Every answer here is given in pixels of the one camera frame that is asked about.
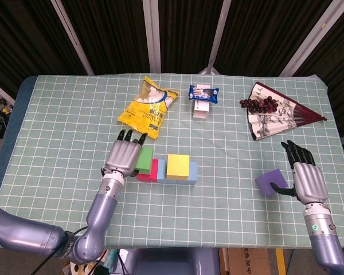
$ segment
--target fan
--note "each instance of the fan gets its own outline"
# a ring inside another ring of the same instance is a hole
[[[299,104],[276,90],[257,82],[248,100],[240,101],[247,107],[248,122],[254,140],[294,129],[325,117]]]

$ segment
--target yellow snack bag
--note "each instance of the yellow snack bag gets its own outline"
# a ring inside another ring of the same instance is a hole
[[[145,76],[141,93],[119,116],[118,121],[156,139],[167,109],[178,95],[179,91],[160,88]]]

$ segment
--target purple cube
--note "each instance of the purple cube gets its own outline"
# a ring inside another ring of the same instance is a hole
[[[261,193],[264,196],[268,196],[268,195],[272,195],[276,193],[270,185],[271,182],[274,182],[276,185],[278,185],[281,188],[288,187],[288,183],[284,179],[279,169],[275,169],[273,171],[267,172],[259,176],[258,178],[256,178],[255,181],[257,185],[259,185]]]

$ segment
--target yellow cube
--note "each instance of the yellow cube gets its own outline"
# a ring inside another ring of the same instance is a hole
[[[187,180],[190,173],[190,156],[169,154],[167,179]]]

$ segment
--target green grid tablecloth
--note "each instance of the green grid tablecloth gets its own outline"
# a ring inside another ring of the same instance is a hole
[[[149,74],[160,87],[180,90],[159,138],[148,138],[154,158],[189,154],[198,162],[195,186],[127,179],[107,231],[107,246],[309,247],[295,198],[263,197],[255,178],[279,168],[292,186],[280,142],[307,147],[325,175],[329,205],[344,246],[344,155],[327,88],[316,77],[253,78]],[[143,74],[40,76],[0,190],[0,207],[24,218],[75,231],[99,187],[100,168],[122,128],[117,121],[140,92]],[[256,81],[328,118],[253,141],[239,100]],[[190,84],[220,89],[206,120],[192,117]]]

